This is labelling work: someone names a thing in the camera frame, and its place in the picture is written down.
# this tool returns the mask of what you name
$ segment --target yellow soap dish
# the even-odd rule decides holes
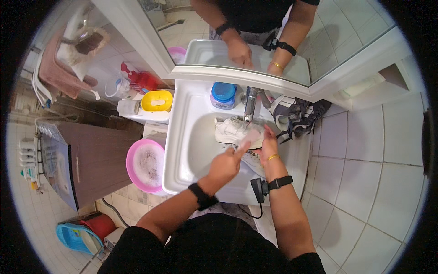
[[[167,90],[154,90],[146,93],[141,100],[144,111],[167,111],[172,106],[173,96]]]

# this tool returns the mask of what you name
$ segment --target red bucket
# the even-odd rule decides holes
[[[111,220],[111,218],[106,214],[96,216],[87,221],[81,220],[81,224],[88,226],[91,231],[96,233],[102,242],[107,235],[116,230],[116,225],[114,224],[113,220]]]

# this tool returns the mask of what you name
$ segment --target hand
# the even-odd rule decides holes
[[[227,42],[228,58],[240,68],[254,69],[251,61],[251,49],[239,36]]]
[[[283,69],[277,67],[274,65],[273,62],[269,63],[268,65],[268,73],[275,75],[275,76],[282,76],[283,75]]]
[[[216,156],[208,171],[208,181],[217,184],[219,188],[231,181],[240,169],[240,159],[248,151],[251,143],[246,142],[235,151],[229,147],[224,153]]]
[[[265,125],[264,139],[261,143],[261,149],[253,150],[260,155],[260,163],[265,166],[268,158],[274,154],[278,154],[278,141],[275,133],[268,125]]]

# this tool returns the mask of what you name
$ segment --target blue container lid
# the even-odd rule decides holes
[[[213,98],[221,103],[230,101],[236,95],[237,86],[229,83],[215,82],[212,87]]]

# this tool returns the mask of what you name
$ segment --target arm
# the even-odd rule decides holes
[[[297,0],[292,6],[289,19],[284,26],[279,41],[286,42],[294,49],[297,49],[312,27],[316,7],[317,6]],[[276,49],[272,61],[268,66],[268,71],[280,76],[283,73],[283,69],[275,66],[273,63],[276,62],[285,68],[292,57],[289,51]]]
[[[256,152],[260,154],[268,182],[288,175],[279,157],[267,161],[268,157],[278,153],[277,146],[274,132],[265,125],[262,150]],[[292,184],[271,190],[269,202],[279,250],[290,260],[304,253],[315,252],[309,221]]]
[[[212,28],[217,29],[227,22],[214,0],[190,0],[196,13]],[[241,68],[254,69],[251,61],[251,49],[240,37],[237,30],[229,28],[220,36],[228,47],[228,58]]]
[[[198,181],[199,187],[212,197],[239,173],[240,159],[249,146],[249,143],[245,144],[236,151],[228,148],[225,153],[216,156],[208,175]],[[146,213],[136,226],[149,230],[164,244],[198,207],[197,197],[187,189]]]

